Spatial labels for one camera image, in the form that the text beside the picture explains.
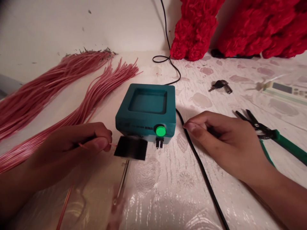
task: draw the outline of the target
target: pliers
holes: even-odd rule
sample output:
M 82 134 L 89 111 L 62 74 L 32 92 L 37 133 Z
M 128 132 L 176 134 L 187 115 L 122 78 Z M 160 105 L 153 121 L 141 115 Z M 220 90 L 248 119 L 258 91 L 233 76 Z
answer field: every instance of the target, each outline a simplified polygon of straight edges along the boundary
M 283 137 L 277 129 L 271 130 L 267 126 L 259 123 L 257 119 L 254 117 L 254 115 L 251 113 L 251 111 L 246 110 L 246 113 L 248 114 L 249 119 L 247 119 L 244 115 L 242 115 L 240 112 L 236 111 L 236 114 L 244 121 L 248 121 L 255 130 L 261 130 L 264 134 L 258 135 L 258 138 L 260 140 L 262 149 L 264 151 L 264 154 L 266 158 L 269 160 L 269 162 L 275 167 L 274 163 L 270 159 L 270 156 L 268 152 L 265 149 L 265 146 L 263 144 L 263 140 L 272 139 L 277 144 L 279 144 L 281 147 L 286 149 L 288 152 L 290 152 L 293 156 L 295 156 L 297 159 L 299 159 L 304 165 L 307 166 L 307 153 L 296 146 L 294 143 L 289 141 L 287 138 Z

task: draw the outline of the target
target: teal solder pot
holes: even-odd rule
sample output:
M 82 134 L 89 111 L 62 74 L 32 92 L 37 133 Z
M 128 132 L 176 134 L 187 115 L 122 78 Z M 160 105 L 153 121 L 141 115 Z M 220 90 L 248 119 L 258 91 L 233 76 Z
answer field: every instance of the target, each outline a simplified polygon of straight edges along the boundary
M 176 127 L 175 87 L 131 84 L 116 114 L 116 129 L 124 136 L 168 144 Z

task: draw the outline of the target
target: key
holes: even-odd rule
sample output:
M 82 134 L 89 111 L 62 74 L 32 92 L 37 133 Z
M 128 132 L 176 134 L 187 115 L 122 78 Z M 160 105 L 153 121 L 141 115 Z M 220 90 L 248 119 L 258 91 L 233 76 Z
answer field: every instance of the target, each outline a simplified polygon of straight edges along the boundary
M 211 92 L 214 89 L 217 88 L 222 88 L 225 85 L 225 83 L 223 82 L 223 80 L 218 80 L 216 81 L 216 83 L 211 87 L 211 89 L 209 90 L 209 92 Z
M 221 80 L 221 82 L 224 84 L 224 89 L 225 89 L 226 93 L 231 94 L 232 93 L 232 89 L 228 85 L 228 82 L 226 82 L 225 80 Z

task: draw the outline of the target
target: black power cord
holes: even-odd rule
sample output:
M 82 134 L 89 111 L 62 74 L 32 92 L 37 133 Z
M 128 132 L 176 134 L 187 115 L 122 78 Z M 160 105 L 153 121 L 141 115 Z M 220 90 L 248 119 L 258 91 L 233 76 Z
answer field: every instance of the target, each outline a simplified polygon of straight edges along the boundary
M 165 35 L 166 35 L 166 39 L 167 39 L 167 44 L 169 45 L 169 37 L 167 36 L 167 28 L 166 28 L 166 15 L 165 15 L 165 9 L 164 9 L 164 4 L 163 4 L 163 1 L 161 0 L 161 4 L 162 4 L 162 8 L 163 8 L 163 12 L 164 12 L 164 20 L 165 20 Z M 155 58 L 165 58 L 164 60 L 162 61 L 155 61 L 154 59 Z M 174 66 L 174 64 L 172 63 L 171 59 L 170 59 L 170 56 L 163 56 L 163 55 L 157 55 L 157 56 L 154 56 L 153 57 L 153 62 L 155 63 L 162 63 L 162 62 L 165 62 L 169 60 L 170 64 L 174 67 L 174 69 L 179 73 L 179 78 L 176 80 L 176 81 L 173 81 L 171 83 L 168 83 L 168 84 L 165 84 L 165 85 L 171 85 L 171 84 L 174 84 L 176 82 L 178 82 L 181 78 L 181 73 L 179 71 L 179 69 L 177 69 L 176 66 Z
M 165 34 L 166 34 L 167 43 L 168 43 L 168 45 L 169 45 L 169 38 L 168 38 L 168 36 L 167 36 L 167 29 L 166 29 L 165 8 L 164 8 L 164 4 L 163 4 L 163 1 L 162 1 L 162 0 L 161 0 L 161 4 L 162 4 L 163 12 L 164 12 Z M 159 58 L 165 58 L 165 60 L 162 60 L 162 61 L 155 61 L 154 59 L 155 59 L 155 58 L 158 58 L 158 57 L 159 57 Z M 171 84 L 174 84 L 174 83 L 176 83 L 176 82 L 178 82 L 178 81 L 180 80 L 180 78 L 181 78 L 181 73 L 180 73 L 180 71 L 179 71 L 179 70 L 177 69 L 177 67 L 174 66 L 174 64 L 172 63 L 172 61 L 171 61 L 171 59 L 170 59 L 170 56 L 167 57 L 167 56 L 163 56 L 163 55 L 157 55 L 157 56 L 154 56 L 154 57 L 153 57 L 153 62 L 155 62 L 155 63 L 161 63 L 161 62 L 165 62 L 165 61 L 167 61 L 167 60 L 169 60 L 170 64 L 171 64 L 171 65 L 174 67 L 174 69 L 179 73 L 179 79 L 178 79 L 178 80 L 173 81 L 173 82 L 168 83 L 168 84 L 165 84 L 165 85 L 171 85 Z M 181 121 L 181 123 L 182 123 L 182 125 L 183 125 L 185 122 L 183 121 L 183 118 L 182 118 L 180 112 L 178 111 L 178 109 L 176 109 L 176 112 L 178 113 L 178 116 L 179 116 L 179 118 L 180 118 L 180 121 Z M 193 143 L 192 143 L 192 141 L 191 141 L 191 138 L 190 138 L 190 136 L 189 136 L 189 134 L 188 134 L 188 131 L 187 131 L 186 129 L 184 129 L 184 131 L 185 131 L 186 138 L 187 138 L 187 140 L 188 140 L 188 142 L 189 142 L 189 145 L 190 145 L 190 147 L 191 147 L 191 149 L 192 149 L 192 151 L 193 151 L 193 153 L 194 153 L 194 156 L 195 156 L 195 158 L 196 158 L 196 160 L 197 160 L 197 163 L 198 163 L 198 165 L 199 165 L 199 168 L 200 168 L 200 170 L 201 170 L 201 173 L 202 173 L 202 175 L 203 175 L 203 177 L 204 177 L 205 183 L 206 183 L 206 185 L 207 185 L 207 188 L 208 188 L 208 190 L 209 190 L 210 196 L 211 196 L 212 201 L 213 201 L 213 203 L 214 203 L 214 206 L 215 206 L 215 208 L 216 208 L 216 210 L 217 210 L 217 213 L 218 213 L 218 215 L 219 215 L 219 217 L 220 217 L 220 220 L 221 220 L 221 222 L 222 222 L 222 224 L 223 224 L 223 226 L 224 226 L 224 229 L 225 229 L 225 230 L 229 230 L 229 226 L 228 226 L 227 221 L 226 221 L 226 219 L 225 219 L 225 217 L 224 217 L 224 214 L 223 214 L 223 212 L 222 212 L 222 210 L 221 210 L 221 208 L 220 208 L 220 205 L 219 205 L 218 202 L 217 202 L 217 199 L 216 199 L 215 194 L 214 194 L 214 192 L 213 192 L 213 189 L 212 189 L 212 187 L 211 187 L 209 178 L 208 178 L 208 176 L 207 176 L 207 174 L 206 174 L 204 165 L 202 164 L 201 159 L 199 158 L 199 155 L 198 155 L 197 152 L 196 152 L 196 149 L 195 149 L 195 147 L 194 147 L 194 145 L 193 145 Z

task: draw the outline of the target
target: red fabric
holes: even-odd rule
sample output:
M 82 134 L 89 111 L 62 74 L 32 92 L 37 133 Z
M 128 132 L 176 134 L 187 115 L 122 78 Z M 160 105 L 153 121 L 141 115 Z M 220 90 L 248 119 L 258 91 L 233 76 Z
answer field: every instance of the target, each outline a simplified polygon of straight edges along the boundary
M 264 58 L 273 56 L 291 58 L 307 50 L 307 1 L 295 6 L 296 17 L 272 36 L 269 48 L 262 52 Z
M 217 47 L 226 56 L 260 54 L 275 34 L 295 17 L 299 0 L 243 0 L 220 36 Z
M 174 59 L 196 61 L 209 49 L 218 10 L 225 0 L 181 0 L 182 18 L 175 27 L 175 38 L 170 55 Z

